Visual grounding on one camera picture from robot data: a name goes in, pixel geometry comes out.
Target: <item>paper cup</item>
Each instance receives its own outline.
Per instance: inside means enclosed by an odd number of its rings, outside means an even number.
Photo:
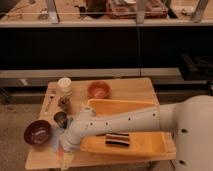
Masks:
[[[61,90],[62,93],[68,95],[72,92],[72,87],[71,87],[71,79],[64,77],[58,80],[58,86]]]

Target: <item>dark bowl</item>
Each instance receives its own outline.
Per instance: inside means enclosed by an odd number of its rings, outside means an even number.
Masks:
[[[24,132],[24,140],[30,145],[41,145],[52,135],[51,125],[45,120],[32,122]]]
[[[88,87],[90,98],[104,99],[110,95],[110,87],[104,81],[94,81]]]

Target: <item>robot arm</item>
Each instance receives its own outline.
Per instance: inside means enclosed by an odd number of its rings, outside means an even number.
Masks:
[[[170,131],[174,125],[176,105],[153,106],[103,117],[96,117],[92,108],[85,107],[61,136],[61,145],[65,151],[72,151],[79,147],[85,136],[141,130]]]
[[[185,102],[154,106],[114,116],[95,117],[84,108],[61,137],[65,151],[79,147],[83,137],[110,132],[174,131],[176,171],[212,171],[213,97],[196,96]]]

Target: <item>food item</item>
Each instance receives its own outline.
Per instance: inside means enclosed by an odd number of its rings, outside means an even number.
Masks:
[[[106,134],[105,143],[107,145],[119,145],[129,147],[129,134],[128,133],[110,133]]]

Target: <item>metal spoon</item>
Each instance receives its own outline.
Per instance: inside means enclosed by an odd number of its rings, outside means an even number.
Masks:
[[[52,102],[52,99],[55,97],[56,95],[56,91],[55,90],[52,90],[51,93],[50,93],[50,96],[49,96],[49,101],[48,101],[48,104],[47,104],[47,107],[44,111],[44,114],[47,114],[48,111],[49,111],[49,108],[50,108],[50,105],[51,105],[51,102]]]

